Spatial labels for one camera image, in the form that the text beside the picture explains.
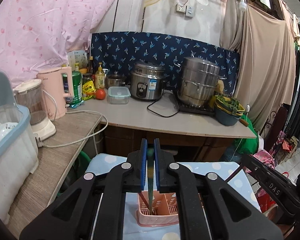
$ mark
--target rice cooker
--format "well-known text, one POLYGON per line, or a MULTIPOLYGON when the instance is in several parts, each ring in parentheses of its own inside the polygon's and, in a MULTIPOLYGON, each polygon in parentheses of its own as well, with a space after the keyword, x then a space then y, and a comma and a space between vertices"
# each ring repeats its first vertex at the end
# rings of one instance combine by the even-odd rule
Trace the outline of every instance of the rice cooker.
POLYGON ((164 89, 164 68, 146 62, 136 62, 131 72, 131 96, 142 100, 157 100, 164 89))

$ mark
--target tomato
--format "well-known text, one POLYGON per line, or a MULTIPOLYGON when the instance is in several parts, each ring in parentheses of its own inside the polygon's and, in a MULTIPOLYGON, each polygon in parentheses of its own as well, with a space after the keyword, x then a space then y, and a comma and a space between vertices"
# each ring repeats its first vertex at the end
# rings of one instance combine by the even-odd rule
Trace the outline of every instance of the tomato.
POLYGON ((99 99, 99 100, 103 100, 106 98, 106 92, 102 88, 97 89, 97 91, 95 92, 95 95, 96 95, 96 99, 99 99))

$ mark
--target blue and white label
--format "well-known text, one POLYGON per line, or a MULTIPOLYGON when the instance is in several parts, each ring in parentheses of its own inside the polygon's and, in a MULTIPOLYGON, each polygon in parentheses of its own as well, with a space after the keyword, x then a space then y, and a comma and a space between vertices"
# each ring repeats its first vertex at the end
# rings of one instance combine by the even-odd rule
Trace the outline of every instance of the blue and white label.
POLYGON ((157 80, 156 79, 150 79, 149 90, 155 90, 156 86, 157 86, 157 80))

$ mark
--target floor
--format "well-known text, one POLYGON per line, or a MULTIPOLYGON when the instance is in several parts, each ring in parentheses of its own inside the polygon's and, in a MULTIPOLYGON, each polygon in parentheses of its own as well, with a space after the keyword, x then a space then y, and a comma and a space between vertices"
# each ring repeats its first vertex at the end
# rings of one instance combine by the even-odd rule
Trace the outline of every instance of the floor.
MULTIPOLYGON (((286 161, 283 161, 275 168, 280 173, 287 171, 289 173, 289 179, 296 183, 298 175, 300 174, 300 148, 296 150, 293 156, 286 161)), ((260 188, 259 183, 256 183, 256 180, 251 177, 249 174, 246 174, 247 178, 252 186, 253 192, 256 193, 260 188)))

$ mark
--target light blue container lid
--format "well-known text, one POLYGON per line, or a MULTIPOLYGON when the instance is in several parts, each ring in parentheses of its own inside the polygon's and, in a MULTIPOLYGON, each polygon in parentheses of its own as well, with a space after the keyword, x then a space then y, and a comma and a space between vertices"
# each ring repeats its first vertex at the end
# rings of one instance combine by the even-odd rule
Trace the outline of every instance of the light blue container lid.
POLYGON ((17 105, 12 87, 8 77, 0 71, 0 107, 6 109, 14 108, 19 112, 20 120, 18 125, 0 141, 0 156, 13 144, 13 142, 26 130, 30 125, 30 113, 25 106, 17 105))
POLYGON ((111 98, 128 98, 131 97, 127 87, 109 87, 108 96, 111 98))

